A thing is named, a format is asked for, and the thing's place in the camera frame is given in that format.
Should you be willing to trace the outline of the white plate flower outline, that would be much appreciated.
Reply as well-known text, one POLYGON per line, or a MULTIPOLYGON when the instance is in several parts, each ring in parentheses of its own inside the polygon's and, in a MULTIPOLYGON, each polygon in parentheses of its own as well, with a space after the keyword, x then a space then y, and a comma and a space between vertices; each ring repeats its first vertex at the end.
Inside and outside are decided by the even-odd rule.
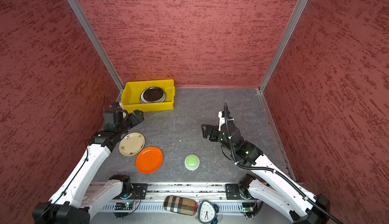
POLYGON ((166 100, 166 93, 160 87, 150 87, 145 89, 141 96, 140 102, 142 104, 161 103, 166 100))

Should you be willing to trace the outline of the orange plate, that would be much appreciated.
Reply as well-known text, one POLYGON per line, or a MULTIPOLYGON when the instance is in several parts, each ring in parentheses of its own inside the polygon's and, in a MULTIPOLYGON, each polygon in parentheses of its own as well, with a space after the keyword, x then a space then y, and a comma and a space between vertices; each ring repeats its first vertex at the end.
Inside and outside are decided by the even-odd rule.
POLYGON ((136 168, 143 174, 157 171, 163 163, 163 153, 157 147, 143 149, 136 158, 136 168))

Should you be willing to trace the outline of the small black dish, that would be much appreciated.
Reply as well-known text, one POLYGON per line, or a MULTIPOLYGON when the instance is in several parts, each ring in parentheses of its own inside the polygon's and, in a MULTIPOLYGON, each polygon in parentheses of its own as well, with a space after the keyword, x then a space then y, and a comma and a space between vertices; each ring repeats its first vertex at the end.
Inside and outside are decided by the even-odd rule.
POLYGON ((143 92, 143 99, 147 102, 157 102, 163 98, 165 92, 159 87, 150 87, 143 92))

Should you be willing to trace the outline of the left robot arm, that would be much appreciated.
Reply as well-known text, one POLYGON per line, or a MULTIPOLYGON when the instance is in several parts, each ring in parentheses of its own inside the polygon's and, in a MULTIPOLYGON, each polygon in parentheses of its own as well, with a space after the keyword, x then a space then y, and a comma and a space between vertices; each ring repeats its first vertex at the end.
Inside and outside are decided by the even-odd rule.
POLYGON ((36 224, 88 224, 113 198, 132 197, 133 186, 127 175, 115 174, 87 199, 84 195, 98 169, 128 133, 144 121, 142 111, 127 112, 121 107, 103 114, 104 124, 87 144, 80 162, 62 186, 46 203, 38 203, 32 212, 36 224))

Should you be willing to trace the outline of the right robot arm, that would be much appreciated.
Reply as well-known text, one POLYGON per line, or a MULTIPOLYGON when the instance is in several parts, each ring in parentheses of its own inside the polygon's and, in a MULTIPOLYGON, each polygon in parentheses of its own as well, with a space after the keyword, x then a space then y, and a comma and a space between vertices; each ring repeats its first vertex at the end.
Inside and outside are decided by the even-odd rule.
POLYGON ((285 216, 293 224, 325 224, 329 221, 330 202, 315 195, 280 171, 254 144, 244 140, 234 125, 201 126, 203 138, 219 142, 230 151, 232 159, 242 163, 246 174, 239 182, 244 198, 258 199, 285 216))

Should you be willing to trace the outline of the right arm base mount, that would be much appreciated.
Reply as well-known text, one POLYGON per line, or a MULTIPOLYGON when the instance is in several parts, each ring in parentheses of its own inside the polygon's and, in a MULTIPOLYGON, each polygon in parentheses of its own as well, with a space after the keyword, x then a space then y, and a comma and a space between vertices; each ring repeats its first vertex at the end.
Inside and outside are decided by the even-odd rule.
POLYGON ((238 184, 225 184, 225 194, 227 200, 250 200, 251 197, 242 195, 238 184))

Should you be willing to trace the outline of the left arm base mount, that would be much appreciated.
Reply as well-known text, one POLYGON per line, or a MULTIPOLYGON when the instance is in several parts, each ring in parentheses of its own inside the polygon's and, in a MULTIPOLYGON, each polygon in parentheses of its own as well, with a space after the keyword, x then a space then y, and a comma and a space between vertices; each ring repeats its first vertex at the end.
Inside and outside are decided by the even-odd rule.
POLYGON ((124 184, 119 198, 123 200, 143 200, 145 199, 148 186, 148 184, 144 183, 124 184))

